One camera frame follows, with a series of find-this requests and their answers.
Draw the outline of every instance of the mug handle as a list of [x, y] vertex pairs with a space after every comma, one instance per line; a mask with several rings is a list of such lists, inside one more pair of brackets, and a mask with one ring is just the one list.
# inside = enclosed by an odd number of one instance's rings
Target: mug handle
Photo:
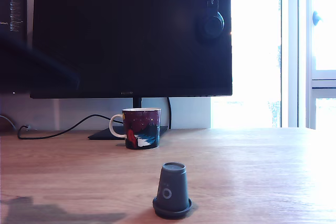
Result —
[[126, 138], [126, 135], [120, 135], [120, 134], [118, 134], [118, 133], [116, 133], [116, 132], [114, 131], [112, 123], [113, 123], [113, 120], [114, 120], [115, 118], [121, 118], [121, 119], [122, 119], [122, 115], [121, 115], [121, 114], [119, 114], [119, 115], [114, 115], [114, 116], [111, 118], [111, 120], [110, 120], [110, 125], [109, 125], [110, 132], [112, 133], [113, 136], [116, 136], [116, 137], [119, 137], [119, 138]]

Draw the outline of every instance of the wood grain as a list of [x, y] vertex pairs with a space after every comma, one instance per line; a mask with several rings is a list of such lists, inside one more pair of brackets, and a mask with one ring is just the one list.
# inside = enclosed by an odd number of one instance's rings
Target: wood grain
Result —
[[[1, 138], [2, 223], [336, 223], [336, 144], [327, 134], [173, 130], [144, 151], [89, 134]], [[186, 165], [194, 203], [182, 220], [152, 208], [171, 161]]]

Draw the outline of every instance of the coffee mug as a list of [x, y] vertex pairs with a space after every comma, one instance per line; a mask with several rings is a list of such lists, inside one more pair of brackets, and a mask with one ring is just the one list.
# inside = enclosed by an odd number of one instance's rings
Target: coffee mug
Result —
[[[122, 118], [125, 135], [117, 134], [112, 126], [115, 118]], [[144, 150], [159, 146], [161, 109], [124, 109], [122, 114], [114, 115], [110, 121], [112, 135], [125, 138], [126, 147]]]

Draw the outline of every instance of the black headphones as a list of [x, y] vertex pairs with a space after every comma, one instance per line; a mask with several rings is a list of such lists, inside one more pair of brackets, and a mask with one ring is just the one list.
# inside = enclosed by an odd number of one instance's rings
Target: black headphones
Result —
[[218, 38], [224, 30], [224, 19], [218, 11], [219, 0], [207, 0], [207, 14], [200, 23], [204, 39]]

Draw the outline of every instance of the upside-down cup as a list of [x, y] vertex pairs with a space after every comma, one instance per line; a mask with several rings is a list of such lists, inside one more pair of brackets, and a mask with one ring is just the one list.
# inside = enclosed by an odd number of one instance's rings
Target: upside-down cup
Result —
[[157, 196], [153, 199], [155, 213], [162, 218], [182, 218], [191, 207], [185, 165], [176, 162], [164, 164]]

